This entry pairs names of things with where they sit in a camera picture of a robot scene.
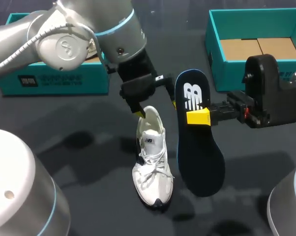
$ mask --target black table surface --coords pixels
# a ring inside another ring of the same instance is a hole
[[[215,91],[204,47],[209,9],[296,7],[296,0],[135,0],[158,72],[197,68]],[[51,0],[0,0],[0,25],[9,13],[51,7]],[[184,186],[177,162],[177,117],[164,89],[144,102],[159,111],[167,131],[174,195],[167,212],[146,209],[132,180],[138,119],[120,98],[118,76],[108,96],[2,98],[0,129],[23,139],[65,193],[70,236],[270,236],[266,201],[296,166],[296,123],[250,129],[236,120],[213,127],[226,159],[223,188],[196,198]]]

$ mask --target box label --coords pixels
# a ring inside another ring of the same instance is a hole
[[[289,81],[290,78],[292,77],[294,72],[289,71],[289,72],[279,72],[279,76],[282,80],[284,81]]]
[[[42,86],[81,86],[82,75],[40,75],[38,79]]]
[[[18,75],[22,87],[38,87],[34,75]]]

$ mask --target new balance logo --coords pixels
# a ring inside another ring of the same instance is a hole
[[[184,97],[188,99],[185,102],[185,108],[190,111],[201,110],[199,105],[202,103],[202,90],[198,85],[184,84]]]
[[[148,138],[146,138],[146,139],[145,139],[145,143],[153,144],[153,140],[152,140],[152,139],[148,139]]]

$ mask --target teal box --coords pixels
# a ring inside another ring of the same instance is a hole
[[[296,48],[296,8],[210,10],[205,45],[217,91],[245,90],[245,60],[226,60],[220,40],[290,38]],[[296,59],[278,59],[280,78],[289,80]]]
[[[27,15],[10,14],[6,24]],[[98,60],[86,61],[77,69],[66,72],[38,62],[2,77],[0,89],[3,95],[104,95],[109,92],[109,75]]]

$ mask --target shoe tongue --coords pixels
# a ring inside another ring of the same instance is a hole
[[[156,155],[163,148],[162,134],[149,129],[143,132],[144,150],[148,155]]]

